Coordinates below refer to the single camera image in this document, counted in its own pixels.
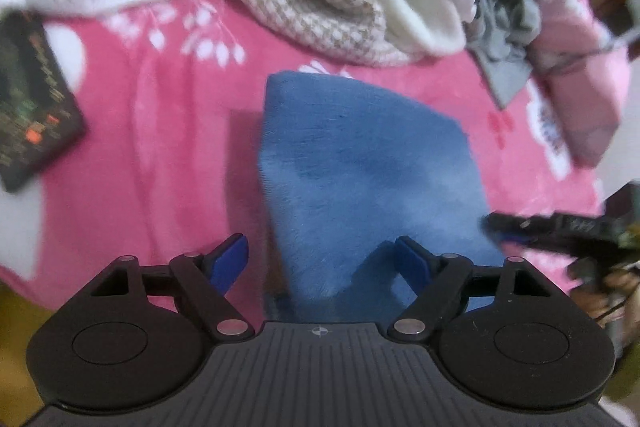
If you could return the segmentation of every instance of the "wooden floor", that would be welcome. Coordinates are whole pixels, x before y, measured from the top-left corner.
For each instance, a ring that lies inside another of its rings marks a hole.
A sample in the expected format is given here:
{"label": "wooden floor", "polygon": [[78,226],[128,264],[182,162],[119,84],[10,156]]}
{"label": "wooden floor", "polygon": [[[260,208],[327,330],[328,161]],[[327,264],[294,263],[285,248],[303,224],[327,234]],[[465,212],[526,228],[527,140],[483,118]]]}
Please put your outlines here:
{"label": "wooden floor", "polygon": [[31,335],[50,312],[0,285],[0,422],[18,427],[41,406],[24,354]]}

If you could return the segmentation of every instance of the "crosshair symbol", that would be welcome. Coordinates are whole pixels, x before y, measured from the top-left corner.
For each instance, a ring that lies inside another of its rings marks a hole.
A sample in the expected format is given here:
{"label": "crosshair symbol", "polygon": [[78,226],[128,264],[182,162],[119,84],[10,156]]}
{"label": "crosshair symbol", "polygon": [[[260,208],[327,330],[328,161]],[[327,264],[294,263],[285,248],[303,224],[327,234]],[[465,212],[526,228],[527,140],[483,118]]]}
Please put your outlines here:
{"label": "crosshair symbol", "polygon": [[317,337],[324,337],[327,333],[330,333],[330,331],[324,326],[316,326],[311,330],[311,332]]}

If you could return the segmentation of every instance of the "blue cloth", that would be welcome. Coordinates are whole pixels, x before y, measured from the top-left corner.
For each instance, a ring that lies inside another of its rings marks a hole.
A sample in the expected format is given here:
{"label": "blue cloth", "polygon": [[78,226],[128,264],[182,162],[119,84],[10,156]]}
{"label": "blue cloth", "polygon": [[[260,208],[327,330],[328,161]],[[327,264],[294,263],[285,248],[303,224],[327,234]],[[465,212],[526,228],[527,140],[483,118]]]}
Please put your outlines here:
{"label": "blue cloth", "polygon": [[408,235],[433,253],[501,265],[459,125],[358,80],[286,71],[267,83],[259,168],[292,320],[397,317],[415,294],[394,269]]}

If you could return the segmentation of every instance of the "gray garment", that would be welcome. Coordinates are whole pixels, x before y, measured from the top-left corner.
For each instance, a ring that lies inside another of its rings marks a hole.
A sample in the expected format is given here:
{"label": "gray garment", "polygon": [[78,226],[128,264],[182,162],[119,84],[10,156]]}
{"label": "gray garment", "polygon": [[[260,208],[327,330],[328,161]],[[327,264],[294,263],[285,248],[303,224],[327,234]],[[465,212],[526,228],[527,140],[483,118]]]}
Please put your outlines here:
{"label": "gray garment", "polygon": [[467,25],[467,47],[486,77],[495,102],[505,108],[526,84],[532,66],[525,46],[540,33],[535,0],[480,0],[476,19]]}

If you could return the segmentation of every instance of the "ribbed gray surface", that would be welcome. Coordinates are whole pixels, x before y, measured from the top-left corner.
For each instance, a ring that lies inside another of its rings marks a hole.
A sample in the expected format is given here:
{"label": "ribbed gray surface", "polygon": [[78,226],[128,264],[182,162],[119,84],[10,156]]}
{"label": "ribbed gray surface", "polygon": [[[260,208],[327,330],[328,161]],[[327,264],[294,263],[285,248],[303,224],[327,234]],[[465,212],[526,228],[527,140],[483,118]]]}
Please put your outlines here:
{"label": "ribbed gray surface", "polygon": [[268,323],[216,348],[175,396],[139,412],[80,417],[47,407],[30,427],[620,427],[595,405],[525,415],[469,398],[427,350],[385,340],[373,324]]}

